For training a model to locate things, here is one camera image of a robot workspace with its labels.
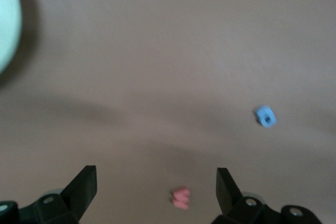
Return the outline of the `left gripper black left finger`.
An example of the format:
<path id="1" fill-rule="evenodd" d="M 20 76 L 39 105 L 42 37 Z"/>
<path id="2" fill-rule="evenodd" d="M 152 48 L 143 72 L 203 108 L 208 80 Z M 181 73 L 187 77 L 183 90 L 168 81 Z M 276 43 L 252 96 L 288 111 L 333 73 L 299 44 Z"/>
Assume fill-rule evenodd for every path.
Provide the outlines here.
<path id="1" fill-rule="evenodd" d="M 97 193 L 97 168 L 85 166 L 58 194 L 47 194 L 18 211 L 19 223 L 79 223 Z"/>

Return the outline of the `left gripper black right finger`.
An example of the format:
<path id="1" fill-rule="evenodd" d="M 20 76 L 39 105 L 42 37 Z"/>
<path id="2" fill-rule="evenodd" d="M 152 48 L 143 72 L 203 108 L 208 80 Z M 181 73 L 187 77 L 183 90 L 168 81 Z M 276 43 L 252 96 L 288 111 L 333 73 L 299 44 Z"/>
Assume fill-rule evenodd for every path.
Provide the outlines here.
<path id="1" fill-rule="evenodd" d="M 280 213 L 255 197 L 242 195 L 227 168 L 217 169 L 216 197 L 222 214 L 212 224 L 281 223 Z"/>

